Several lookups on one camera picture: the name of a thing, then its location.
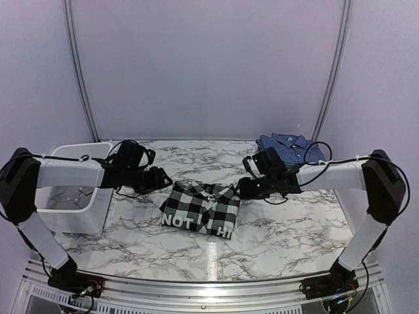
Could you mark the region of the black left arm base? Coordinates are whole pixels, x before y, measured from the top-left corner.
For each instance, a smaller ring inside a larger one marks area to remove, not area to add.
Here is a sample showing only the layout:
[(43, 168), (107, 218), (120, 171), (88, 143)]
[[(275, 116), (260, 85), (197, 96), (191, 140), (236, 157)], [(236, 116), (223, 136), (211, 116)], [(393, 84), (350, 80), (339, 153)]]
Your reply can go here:
[(52, 268), (47, 281), (48, 286), (72, 292), (81, 296), (82, 292), (99, 298), (102, 294), (104, 278), (79, 272), (74, 260), (69, 259), (62, 267)]

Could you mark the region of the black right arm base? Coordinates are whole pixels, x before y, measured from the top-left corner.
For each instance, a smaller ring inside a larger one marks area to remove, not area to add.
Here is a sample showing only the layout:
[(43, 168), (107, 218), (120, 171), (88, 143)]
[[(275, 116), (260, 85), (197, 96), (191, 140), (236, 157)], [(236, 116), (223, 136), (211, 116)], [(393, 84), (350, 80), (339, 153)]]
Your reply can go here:
[(327, 275), (303, 279), (299, 290), (307, 300), (355, 291), (359, 287), (355, 277), (354, 270), (347, 270), (336, 259)]

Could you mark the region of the black white checkered shirt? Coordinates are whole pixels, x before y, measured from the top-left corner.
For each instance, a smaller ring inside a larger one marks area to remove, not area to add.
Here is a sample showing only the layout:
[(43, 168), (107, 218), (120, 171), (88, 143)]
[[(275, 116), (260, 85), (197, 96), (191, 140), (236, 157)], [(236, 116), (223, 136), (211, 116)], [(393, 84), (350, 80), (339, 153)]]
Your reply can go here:
[(160, 206), (161, 225), (231, 239), (239, 207), (240, 198), (232, 184), (176, 181)]

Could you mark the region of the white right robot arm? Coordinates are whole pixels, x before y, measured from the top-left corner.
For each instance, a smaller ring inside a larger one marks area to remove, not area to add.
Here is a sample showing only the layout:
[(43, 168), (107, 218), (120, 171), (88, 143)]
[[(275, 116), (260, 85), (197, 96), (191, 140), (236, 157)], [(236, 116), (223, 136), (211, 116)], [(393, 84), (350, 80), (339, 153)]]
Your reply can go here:
[(350, 282), (355, 270), (377, 248), (388, 228), (410, 203), (410, 184), (405, 172), (386, 152), (374, 150), (366, 156), (346, 160), (320, 160), (288, 169), (276, 150), (269, 147), (243, 159), (250, 177), (238, 181), (242, 200), (263, 200), (273, 194), (286, 197), (323, 189), (364, 190), (367, 214), (347, 247), (337, 259), (336, 270), (325, 277), (324, 287), (338, 293)]

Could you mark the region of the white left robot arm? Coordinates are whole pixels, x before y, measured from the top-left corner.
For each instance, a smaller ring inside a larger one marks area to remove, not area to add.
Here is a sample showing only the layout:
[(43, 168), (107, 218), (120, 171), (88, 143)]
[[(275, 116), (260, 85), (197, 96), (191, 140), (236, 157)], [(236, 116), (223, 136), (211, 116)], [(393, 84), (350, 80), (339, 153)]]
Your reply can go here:
[(155, 151), (125, 139), (106, 158), (79, 158), (33, 154), (20, 147), (1, 168), (1, 217), (13, 224), (27, 245), (46, 260), (60, 284), (69, 291), (82, 286), (77, 263), (56, 241), (35, 206), (36, 191), (49, 186), (86, 186), (139, 195), (162, 190), (173, 183), (153, 165)]

